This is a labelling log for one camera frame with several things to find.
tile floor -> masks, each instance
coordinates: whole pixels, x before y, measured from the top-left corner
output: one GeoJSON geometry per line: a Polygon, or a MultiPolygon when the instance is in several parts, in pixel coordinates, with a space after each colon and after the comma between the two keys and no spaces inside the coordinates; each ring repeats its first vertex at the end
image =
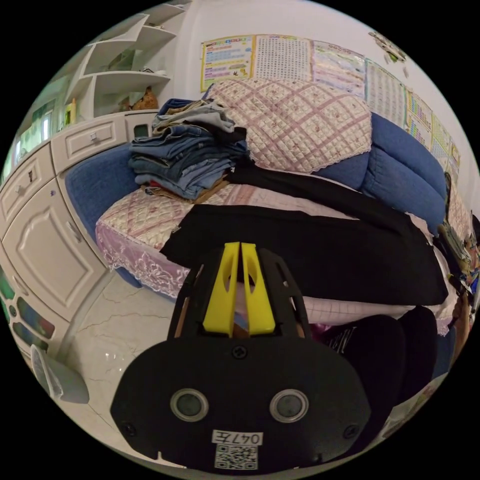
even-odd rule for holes
{"type": "MultiPolygon", "coordinates": [[[[130,448],[117,429],[110,405],[125,368],[141,352],[167,338],[175,304],[118,275],[95,301],[79,327],[65,363],[88,387],[88,405],[59,400],[58,406],[95,439],[134,457],[152,461],[130,448]]],[[[162,459],[159,464],[178,466],[162,459]]]]}

white cabinet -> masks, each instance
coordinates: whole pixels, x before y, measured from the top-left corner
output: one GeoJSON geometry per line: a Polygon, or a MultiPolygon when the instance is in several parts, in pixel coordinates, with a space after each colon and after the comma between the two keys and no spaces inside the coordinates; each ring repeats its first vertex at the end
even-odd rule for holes
{"type": "Polygon", "coordinates": [[[66,128],[51,139],[53,166],[57,174],[81,160],[127,141],[125,115],[105,115],[66,128]]]}
{"type": "Polygon", "coordinates": [[[131,142],[135,137],[152,136],[152,122],[157,110],[140,110],[129,112],[125,115],[126,136],[131,142]]]}
{"type": "Polygon", "coordinates": [[[70,324],[48,308],[21,280],[0,243],[0,303],[11,334],[30,356],[30,345],[54,357],[70,324]]]}
{"type": "Polygon", "coordinates": [[[2,243],[20,281],[67,321],[106,272],[78,231],[55,178],[20,210],[2,243]]]}
{"type": "Polygon", "coordinates": [[[55,177],[50,144],[33,151],[13,172],[0,191],[0,238],[20,209],[55,177]]]}

educational poster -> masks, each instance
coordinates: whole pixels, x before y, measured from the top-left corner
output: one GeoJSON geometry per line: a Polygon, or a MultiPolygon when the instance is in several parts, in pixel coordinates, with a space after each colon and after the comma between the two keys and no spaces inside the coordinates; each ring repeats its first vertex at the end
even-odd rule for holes
{"type": "Polygon", "coordinates": [[[406,89],[403,83],[368,58],[365,72],[365,99],[370,110],[404,128],[406,89]]]}
{"type": "Polygon", "coordinates": [[[432,110],[411,91],[406,93],[405,130],[429,151],[432,146],[432,110]]]}
{"type": "Polygon", "coordinates": [[[255,36],[218,38],[202,44],[201,91],[219,80],[252,77],[255,36]]]}
{"type": "Polygon", "coordinates": [[[257,35],[253,76],[269,80],[312,80],[312,42],[287,35],[257,35]]]}
{"type": "Polygon", "coordinates": [[[431,138],[431,154],[438,160],[441,167],[445,171],[450,161],[452,139],[440,120],[433,113],[431,116],[432,138],[431,138]]]}
{"type": "Polygon", "coordinates": [[[313,81],[364,99],[365,57],[332,43],[316,40],[312,43],[313,81]]]}
{"type": "Polygon", "coordinates": [[[454,144],[453,140],[450,140],[450,155],[448,160],[449,162],[447,172],[450,173],[452,181],[457,184],[460,171],[460,152],[457,149],[457,146],[454,144]]]}

clothing pile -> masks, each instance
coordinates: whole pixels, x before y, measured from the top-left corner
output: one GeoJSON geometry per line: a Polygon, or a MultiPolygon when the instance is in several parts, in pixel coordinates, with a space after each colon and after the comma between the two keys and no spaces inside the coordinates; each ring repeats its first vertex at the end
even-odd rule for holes
{"type": "Polygon", "coordinates": [[[177,105],[169,100],[136,138],[128,165],[149,195],[199,204],[228,184],[225,172],[250,162],[247,130],[235,126],[214,100],[177,105]]]}

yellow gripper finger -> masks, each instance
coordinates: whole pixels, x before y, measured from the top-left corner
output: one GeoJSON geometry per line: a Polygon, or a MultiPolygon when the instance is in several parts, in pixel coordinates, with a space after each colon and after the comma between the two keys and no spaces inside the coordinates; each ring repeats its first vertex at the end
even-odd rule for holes
{"type": "Polygon", "coordinates": [[[243,259],[248,332],[250,336],[272,334],[275,330],[275,319],[260,268],[256,246],[253,243],[242,243],[241,255],[243,259]],[[254,283],[253,291],[251,291],[249,276],[254,283]]]}
{"type": "Polygon", "coordinates": [[[225,244],[203,319],[203,328],[206,332],[227,334],[230,338],[233,336],[239,256],[240,242],[225,244]]]}

